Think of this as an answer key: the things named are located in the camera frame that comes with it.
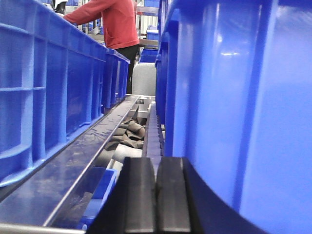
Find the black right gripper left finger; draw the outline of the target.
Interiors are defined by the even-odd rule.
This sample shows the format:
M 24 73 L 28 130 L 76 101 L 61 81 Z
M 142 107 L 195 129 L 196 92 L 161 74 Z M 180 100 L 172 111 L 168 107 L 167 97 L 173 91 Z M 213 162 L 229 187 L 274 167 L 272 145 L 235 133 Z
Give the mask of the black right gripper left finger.
M 156 196 L 148 157 L 126 157 L 112 193 L 88 234 L 155 234 Z

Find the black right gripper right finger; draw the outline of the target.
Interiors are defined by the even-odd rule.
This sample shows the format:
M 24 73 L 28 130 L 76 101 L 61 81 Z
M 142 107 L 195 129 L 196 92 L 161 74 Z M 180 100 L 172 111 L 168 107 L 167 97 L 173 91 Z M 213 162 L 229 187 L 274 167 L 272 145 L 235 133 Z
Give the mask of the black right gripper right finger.
M 156 179 L 160 234 L 263 234 L 219 198 L 185 157 L 163 157 Z

